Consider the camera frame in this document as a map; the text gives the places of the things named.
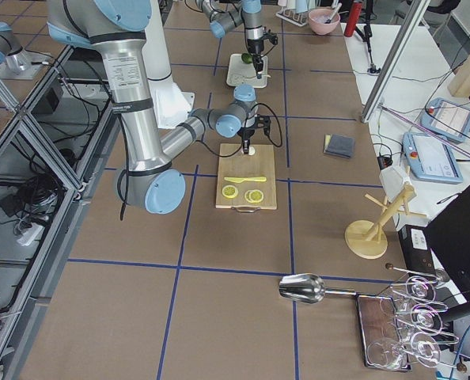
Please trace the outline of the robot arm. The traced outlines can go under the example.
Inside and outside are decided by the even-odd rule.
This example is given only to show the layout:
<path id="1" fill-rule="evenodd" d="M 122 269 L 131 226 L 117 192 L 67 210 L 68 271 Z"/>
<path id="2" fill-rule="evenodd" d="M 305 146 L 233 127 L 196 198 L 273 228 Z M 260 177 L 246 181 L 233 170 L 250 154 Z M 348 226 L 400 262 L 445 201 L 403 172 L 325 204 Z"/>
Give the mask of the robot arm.
<path id="1" fill-rule="evenodd" d="M 207 126 L 226 138 L 235 136 L 257 112 L 256 92 L 235 88 L 224 109 L 196 109 L 165 136 L 158 132 L 142 49 L 152 6 L 148 1 L 49 1 L 50 36 L 76 48 L 100 53 L 126 147 L 126 163 L 114 181 L 124 206 L 168 214 L 184 198 L 186 183 L 172 160 L 202 135 Z"/>
<path id="2" fill-rule="evenodd" d="M 261 2 L 259 0 L 239 1 L 232 10 L 227 11 L 216 8 L 212 1 L 196 0 L 195 4 L 208 17 L 210 30 L 218 39 L 238 26 L 244 26 L 246 50 L 252 57 L 256 77 L 260 79 L 263 73 L 265 33 Z"/>

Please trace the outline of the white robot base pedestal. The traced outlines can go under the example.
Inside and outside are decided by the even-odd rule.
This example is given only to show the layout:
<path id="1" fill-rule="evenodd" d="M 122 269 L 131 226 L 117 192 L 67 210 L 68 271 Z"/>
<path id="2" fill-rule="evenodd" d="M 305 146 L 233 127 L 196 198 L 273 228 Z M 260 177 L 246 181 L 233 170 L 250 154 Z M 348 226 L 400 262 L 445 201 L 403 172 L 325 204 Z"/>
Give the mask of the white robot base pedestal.
<path id="1" fill-rule="evenodd" d="M 151 18 L 146 26 L 146 43 L 142 55 L 146 77 L 154 103 L 154 114 L 160 129 L 174 129 L 183 123 L 194 104 L 195 94 L 183 92 L 172 77 L 172 68 L 158 1 L 149 1 Z"/>

